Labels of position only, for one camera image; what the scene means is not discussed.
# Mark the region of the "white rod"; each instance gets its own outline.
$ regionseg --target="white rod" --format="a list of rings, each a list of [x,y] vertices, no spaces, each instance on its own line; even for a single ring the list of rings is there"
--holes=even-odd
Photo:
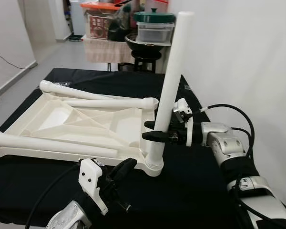
[[[183,63],[185,61],[184,54],[187,50],[187,40],[193,26],[193,18],[193,12],[182,11],[178,13],[173,44],[167,64],[161,99],[154,126],[155,131],[167,132],[168,130],[183,70]],[[164,146],[165,143],[152,143],[151,150],[146,157],[146,164],[148,167],[157,170],[162,169]]]
[[[86,146],[54,140],[39,139],[35,137],[24,137],[4,134],[0,132],[0,147],[24,148],[42,151],[54,151],[72,154],[86,154],[101,157],[117,157],[117,150]]]
[[[67,96],[81,98],[81,99],[112,99],[103,95],[84,92],[74,88],[69,88],[61,85],[54,84],[50,81],[42,80],[39,84],[40,90],[43,92],[55,92]]]
[[[155,98],[144,99],[112,99],[112,100],[64,100],[73,107],[132,107],[155,110],[159,101]]]

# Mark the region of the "black bowl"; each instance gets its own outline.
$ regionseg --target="black bowl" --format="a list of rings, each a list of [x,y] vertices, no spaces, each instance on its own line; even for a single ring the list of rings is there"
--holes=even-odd
[[[154,44],[139,44],[135,42],[137,34],[130,33],[125,36],[126,43],[128,44],[129,48],[133,51],[141,51],[141,52],[159,52],[163,46],[154,45]]]

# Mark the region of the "white wall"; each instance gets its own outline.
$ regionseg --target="white wall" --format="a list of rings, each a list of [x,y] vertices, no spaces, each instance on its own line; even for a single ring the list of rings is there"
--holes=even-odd
[[[0,55],[23,68],[35,61],[20,9],[15,0],[0,1]],[[21,71],[0,59],[0,88]]]
[[[18,0],[18,3],[33,48],[55,43],[55,32],[48,1]]]
[[[251,117],[255,165],[286,203],[286,0],[170,0],[170,12],[182,10],[195,12],[184,76],[202,106]],[[236,112],[208,115],[249,130]]]
[[[48,0],[57,40],[65,40],[71,35],[70,28],[64,16],[62,0]]]

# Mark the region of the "clear plastic container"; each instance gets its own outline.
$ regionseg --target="clear plastic container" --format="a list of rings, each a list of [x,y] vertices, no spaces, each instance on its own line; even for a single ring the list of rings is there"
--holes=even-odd
[[[81,3],[88,38],[107,39],[108,29],[113,15],[119,9],[113,3],[85,2]]]
[[[137,22],[138,36],[136,42],[171,45],[174,23],[145,23]]]

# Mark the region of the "plastic bag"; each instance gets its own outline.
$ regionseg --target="plastic bag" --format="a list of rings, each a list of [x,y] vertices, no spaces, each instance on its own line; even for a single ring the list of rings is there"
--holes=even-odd
[[[121,8],[113,15],[108,30],[108,39],[116,42],[125,41],[125,36],[130,33],[130,12],[131,2],[121,6]]]

